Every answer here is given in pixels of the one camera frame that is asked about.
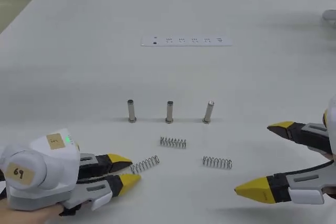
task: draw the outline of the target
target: yellow fingertip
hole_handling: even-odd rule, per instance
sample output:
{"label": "yellow fingertip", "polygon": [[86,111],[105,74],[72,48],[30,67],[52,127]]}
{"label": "yellow fingertip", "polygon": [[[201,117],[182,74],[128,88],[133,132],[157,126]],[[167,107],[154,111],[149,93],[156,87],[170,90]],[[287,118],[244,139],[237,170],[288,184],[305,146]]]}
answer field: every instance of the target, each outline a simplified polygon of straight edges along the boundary
{"label": "yellow fingertip", "polygon": [[291,122],[291,121],[285,121],[285,122],[280,122],[280,123],[271,124],[269,127],[283,127],[283,128],[288,128],[288,127],[291,126],[292,124],[294,124],[294,122]]}
{"label": "yellow fingertip", "polygon": [[119,175],[119,177],[123,184],[119,196],[129,191],[141,179],[141,176],[139,174],[122,174]]}
{"label": "yellow fingertip", "polygon": [[130,159],[119,156],[117,154],[107,154],[112,161],[112,163],[117,163],[117,162],[132,162]]}
{"label": "yellow fingertip", "polygon": [[235,188],[237,195],[253,199],[258,202],[276,203],[266,177],[251,180]]}

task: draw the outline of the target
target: handwritten number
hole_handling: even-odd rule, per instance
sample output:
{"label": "handwritten number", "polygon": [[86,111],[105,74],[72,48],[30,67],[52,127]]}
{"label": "handwritten number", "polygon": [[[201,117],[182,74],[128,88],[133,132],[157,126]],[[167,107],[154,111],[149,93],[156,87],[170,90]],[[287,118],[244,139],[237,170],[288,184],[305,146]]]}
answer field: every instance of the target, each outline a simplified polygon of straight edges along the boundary
{"label": "handwritten number", "polygon": [[23,179],[23,170],[19,170],[19,168],[16,168],[13,172],[14,175],[18,175],[20,173],[20,179]]}

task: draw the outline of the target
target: white plastic housing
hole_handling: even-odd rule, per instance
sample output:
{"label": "white plastic housing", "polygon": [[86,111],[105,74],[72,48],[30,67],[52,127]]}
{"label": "white plastic housing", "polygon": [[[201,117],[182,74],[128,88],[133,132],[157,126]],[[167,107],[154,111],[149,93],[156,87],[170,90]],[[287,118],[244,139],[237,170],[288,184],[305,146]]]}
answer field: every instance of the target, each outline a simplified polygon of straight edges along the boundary
{"label": "white plastic housing", "polygon": [[21,185],[6,177],[10,195],[37,199],[73,190],[78,178],[79,148],[67,129],[52,134],[55,133],[61,135],[63,147],[52,148],[47,136],[43,136],[31,142],[28,147],[9,146],[4,149],[2,158],[5,162],[1,166],[3,171],[12,162],[34,172],[30,185]]}

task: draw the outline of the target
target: white robotic hand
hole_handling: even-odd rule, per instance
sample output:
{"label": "white robotic hand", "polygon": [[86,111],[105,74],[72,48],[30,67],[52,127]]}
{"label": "white robotic hand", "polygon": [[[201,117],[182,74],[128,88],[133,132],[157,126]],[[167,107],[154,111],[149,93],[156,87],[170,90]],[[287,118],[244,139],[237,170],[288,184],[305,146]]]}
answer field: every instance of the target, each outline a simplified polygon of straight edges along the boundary
{"label": "white robotic hand", "polygon": [[40,137],[28,146],[6,147],[0,169],[6,179],[9,207],[35,210],[68,200],[77,182],[79,163],[79,148],[67,129]]}

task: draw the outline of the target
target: human hand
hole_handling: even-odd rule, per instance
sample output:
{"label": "human hand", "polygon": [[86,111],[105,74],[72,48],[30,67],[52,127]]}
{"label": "human hand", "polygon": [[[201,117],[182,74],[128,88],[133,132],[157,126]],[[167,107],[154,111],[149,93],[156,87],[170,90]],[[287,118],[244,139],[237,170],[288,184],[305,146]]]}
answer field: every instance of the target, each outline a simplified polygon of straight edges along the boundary
{"label": "human hand", "polygon": [[[334,156],[331,154],[323,154],[324,157],[326,157],[329,160],[333,160]],[[336,199],[336,187],[325,187],[322,190],[323,193],[328,194],[330,197]]]}
{"label": "human hand", "polygon": [[44,224],[57,217],[64,208],[61,205],[42,208],[36,211],[17,211],[9,209],[7,199],[0,200],[0,223],[5,224]]}

